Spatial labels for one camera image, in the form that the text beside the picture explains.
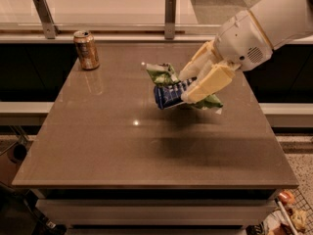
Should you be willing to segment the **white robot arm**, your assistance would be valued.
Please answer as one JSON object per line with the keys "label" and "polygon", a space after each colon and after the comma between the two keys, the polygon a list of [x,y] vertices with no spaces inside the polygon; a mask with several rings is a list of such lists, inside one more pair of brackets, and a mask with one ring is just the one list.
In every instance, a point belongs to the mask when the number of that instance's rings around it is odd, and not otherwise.
{"label": "white robot arm", "polygon": [[251,71],[285,44],[313,33],[312,0],[261,0],[234,15],[180,71],[193,82],[181,95],[197,103],[228,84],[236,70]]}

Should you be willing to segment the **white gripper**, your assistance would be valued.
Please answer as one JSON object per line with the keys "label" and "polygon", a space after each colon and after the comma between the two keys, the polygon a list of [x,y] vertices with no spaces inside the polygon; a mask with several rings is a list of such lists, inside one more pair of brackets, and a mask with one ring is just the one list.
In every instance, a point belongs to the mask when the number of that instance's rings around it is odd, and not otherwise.
{"label": "white gripper", "polygon": [[179,72],[180,80],[196,78],[181,99],[195,104],[232,82],[235,71],[229,65],[218,64],[220,57],[240,64],[243,71],[251,71],[268,61],[272,54],[271,43],[253,13],[240,11],[222,24],[214,41],[203,43]]}

